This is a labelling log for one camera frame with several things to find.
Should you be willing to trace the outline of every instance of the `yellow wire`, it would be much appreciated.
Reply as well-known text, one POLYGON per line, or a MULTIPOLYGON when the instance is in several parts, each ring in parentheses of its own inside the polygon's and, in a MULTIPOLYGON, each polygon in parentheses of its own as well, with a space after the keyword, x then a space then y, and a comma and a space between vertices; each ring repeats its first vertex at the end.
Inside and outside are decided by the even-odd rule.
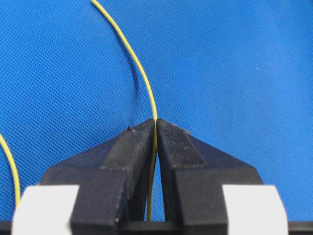
POLYGON ((91 0, 91 2, 95 5, 95 7, 98 8, 99 11, 105 16, 105 18, 110 22, 110 24, 113 26, 119 37, 121 38, 122 42, 124 43, 126 49, 132 56, 133 60, 135 61, 136 65, 139 68, 140 74, 143 78, 143 81, 146 85, 147 92, 149 95, 151 108, 152 108, 152 114, 153 119, 155 120, 155 132, 154 132, 154 141, 153 141, 153 150, 152 150, 152 164, 151 164, 151 170, 150 170, 150 176, 149 176, 149 185, 148 185, 148 202, 147 202, 147 220, 151 221, 151 205, 152 205, 152 186, 153 186, 153 177, 155 172, 155 166, 156 166, 156 158, 157 158, 157 127, 156 127, 156 121, 157 121, 157 107, 155 103, 155 99, 153 97, 153 93, 149 84, 149 80, 147 78, 147 75, 145 71, 143 70, 143 67, 138 60, 137 56, 135 55, 133 49, 131 48, 131 45, 126 40, 125 36, 123 35, 121 29, 118 27, 118 25, 115 23, 115 21, 112 19, 112 17, 108 14, 108 12, 101 6, 100 3, 98 3, 96 0, 91 0))
POLYGON ((0 134, 0 145, 3 148, 3 151, 9 161, 11 171, 12 171, 12 176, 13 176, 13 181, 14 181, 14 190, 15 190, 15 208, 18 206, 20 199, 21 199, 21 191, 20 191, 20 180, 19 180, 19 174, 18 170, 16 168, 12 153, 6 144, 4 138, 0 134))

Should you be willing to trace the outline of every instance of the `thin wire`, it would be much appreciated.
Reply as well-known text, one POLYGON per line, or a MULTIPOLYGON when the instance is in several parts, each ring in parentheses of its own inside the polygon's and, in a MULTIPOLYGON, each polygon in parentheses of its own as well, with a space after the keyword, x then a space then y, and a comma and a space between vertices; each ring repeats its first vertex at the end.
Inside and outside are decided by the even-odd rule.
POLYGON ((150 176, 149 176, 149 185, 148 185, 148 202, 147 202, 147 220, 151 221, 151 214, 152 214, 152 187, 153 187, 153 178, 154 178, 154 172, 155 172, 155 166, 156 166, 156 158, 157 158, 157 107, 155 103, 155 99, 153 97, 153 93, 151 90, 151 86, 149 83, 149 80, 147 78, 147 75, 145 71, 143 70, 143 67, 138 60, 136 54, 134 53, 133 49, 131 48, 131 45, 128 43, 127 39, 123 35, 121 29, 118 27, 118 25, 115 23, 115 21, 112 19, 112 17, 108 14, 108 12, 101 6, 100 3, 98 3, 96 0, 91 0, 91 2, 95 5, 95 7, 98 8, 99 11, 105 16, 105 18, 110 22, 110 24, 113 26, 113 28, 116 30, 118 36, 121 38, 122 42, 124 43, 126 49, 132 56, 133 60, 135 61, 136 65, 139 68, 139 71, 141 73, 141 76, 143 78, 143 81, 146 85, 147 92, 149 95, 151 108, 152 108, 152 114, 153 119, 155 120, 155 130, 154 130, 154 141, 153 141, 153 150, 152 150, 152 164, 151 164, 151 170, 150 170, 150 176))
POLYGON ((4 138, 0 134, 0 145, 3 148, 3 151, 9 161, 11 171, 12 171, 12 177, 14 181, 14 190, 15 190, 15 208, 18 206, 20 199, 21 199, 21 190, 20 190, 20 180, 19 180, 19 173, 16 168, 14 158, 12 156, 12 153, 9 149, 9 146, 6 144, 4 138))

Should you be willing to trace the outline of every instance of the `blue background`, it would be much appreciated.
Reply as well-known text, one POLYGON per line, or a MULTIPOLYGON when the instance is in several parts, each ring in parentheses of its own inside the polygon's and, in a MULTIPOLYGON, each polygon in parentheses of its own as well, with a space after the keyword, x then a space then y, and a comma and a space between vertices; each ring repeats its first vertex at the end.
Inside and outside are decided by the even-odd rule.
MULTIPOLYGON (((313 220, 313 1, 101 0, 142 62, 158 114, 277 186, 313 220)), ((89 0, 3 1, 0 132, 22 190, 151 117, 140 74, 89 0)), ((163 220, 159 165, 153 219, 163 220)), ((0 219, 14 207, 0 151, 0 219)))

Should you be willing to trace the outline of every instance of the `white plastic part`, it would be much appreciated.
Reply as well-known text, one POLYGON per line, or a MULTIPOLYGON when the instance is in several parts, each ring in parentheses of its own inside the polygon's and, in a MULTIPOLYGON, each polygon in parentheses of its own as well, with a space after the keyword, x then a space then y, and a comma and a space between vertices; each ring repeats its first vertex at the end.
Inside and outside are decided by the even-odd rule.
POLYGON ((223 185, 228 235, 288 235, 288 221, 275 186, 223 185))
POLYGON ((30 186, 15 210, 12 235, 71 235, 79 185, 30 186))

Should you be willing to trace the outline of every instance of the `blue textured surface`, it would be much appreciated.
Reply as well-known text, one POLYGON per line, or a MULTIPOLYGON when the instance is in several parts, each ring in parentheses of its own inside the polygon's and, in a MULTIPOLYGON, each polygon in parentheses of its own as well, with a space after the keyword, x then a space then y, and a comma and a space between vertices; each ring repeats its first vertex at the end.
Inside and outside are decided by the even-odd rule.
MULTIPOLYGON (((159 116, 275 184, 313 220, 313 2, 100 1, 150 79, 159 116)), ((3 1, 0 132, 22 189, 52 164, 151 116, 145 87, 89 0, 3 1)), ((0 151, 0 219, 14 193, 0 151)), ((163 220, 157 165, 154 220, 163 220)))

